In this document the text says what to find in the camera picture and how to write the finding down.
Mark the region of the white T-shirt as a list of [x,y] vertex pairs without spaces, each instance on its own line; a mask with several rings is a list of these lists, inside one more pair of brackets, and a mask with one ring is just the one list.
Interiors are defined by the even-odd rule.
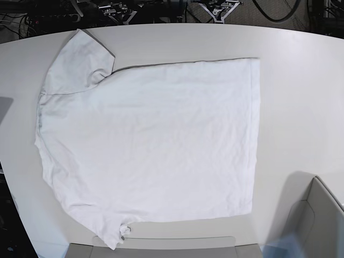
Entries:
[[259,59],[114,63],[79,30],[41,88],[35,145],[65,213],[111,249],[132,223],[249,214]]

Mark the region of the grey laptop corner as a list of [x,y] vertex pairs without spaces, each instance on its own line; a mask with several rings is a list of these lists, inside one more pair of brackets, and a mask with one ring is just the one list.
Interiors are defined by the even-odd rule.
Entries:
[[13,103],[13,99],[10,97],[0,97],[0,124],[5,118],[9,108]]

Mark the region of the grey cardboard box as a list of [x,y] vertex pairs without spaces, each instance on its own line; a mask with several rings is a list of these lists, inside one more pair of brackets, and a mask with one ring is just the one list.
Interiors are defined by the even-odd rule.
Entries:
[[285,224],[290,257],[343,257],[343,205],[316,176]]

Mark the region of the blue translucent object corner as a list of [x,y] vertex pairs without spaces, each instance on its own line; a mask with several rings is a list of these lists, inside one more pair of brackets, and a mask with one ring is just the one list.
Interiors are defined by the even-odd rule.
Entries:
[[263,257],[298,257],[300,247],[293,234],[285,235],[282,238],[260,247]]

